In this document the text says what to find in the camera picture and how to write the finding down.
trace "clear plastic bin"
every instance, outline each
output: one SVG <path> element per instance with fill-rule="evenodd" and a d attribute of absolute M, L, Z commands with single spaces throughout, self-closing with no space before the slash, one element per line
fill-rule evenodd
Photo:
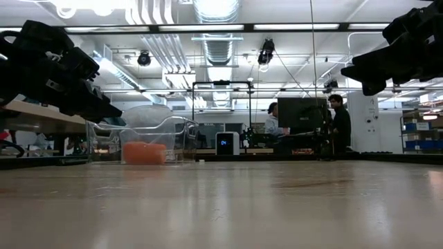
<path fill-rule="evenodd" d="M 139 165 L 190 162 L 195 159 L 198 126 L 197 122 L 179 116 L 167 117 L 154 127 L 129 128 L 87 122 L 89 155 L 93 162 Z M 132 161 L 128 160 L 128 155 L 132 155 Z M 138 163 L 130 163 L 134 162 L 133 156 L 138 158 Z M 165 160 L 139 163 L 152 157 Z"/>

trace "computer monitor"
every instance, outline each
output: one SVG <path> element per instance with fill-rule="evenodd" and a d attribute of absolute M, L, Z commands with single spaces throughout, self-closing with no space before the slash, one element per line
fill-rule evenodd
<path fill-rule="evenodd" d="M 308 132 L 323 127 L 327 112 L 325 98 L 278 98 L 278 126 Z"/>

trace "man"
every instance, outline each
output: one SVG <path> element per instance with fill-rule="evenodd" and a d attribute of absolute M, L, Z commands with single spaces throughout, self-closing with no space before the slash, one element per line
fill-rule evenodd
<path fill-rule="evenodd" d="M 271 103 L 268 108 L 269 118 L 264 123 L 265 133 L 278 137 L 283 135 L 289 135 L 288 128 L 278 127 L 278 104 L 277 102 Z"/>
<path fill-rule="evenodd" d="M 335 111 L 334 121 L 332 122 L 334 152 L 344 153 L 346 147 L 351 145 L 351 117 L 343 106 L 343 98 L 340 95 L 331 95 L 329 102 Z"/>

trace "white device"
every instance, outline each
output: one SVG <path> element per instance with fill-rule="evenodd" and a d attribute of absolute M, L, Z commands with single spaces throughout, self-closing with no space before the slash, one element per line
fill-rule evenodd
<path fill-rule="evenodd" d="M 216 155 L 240 155 L 240 136 L 237 132 L 215 134 Z"/>

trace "dark shirt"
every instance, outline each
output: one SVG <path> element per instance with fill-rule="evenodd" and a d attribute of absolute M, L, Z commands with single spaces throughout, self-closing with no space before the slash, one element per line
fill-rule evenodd
<path fill-rule="evenodd" d="M 351 117 L 345 107 L 341 106 L 335 109 L 332 129 L 338 130 L 338 133 L 335 135 L 335 140 L 341 146 L 346 147 L 351 145 Z"/>

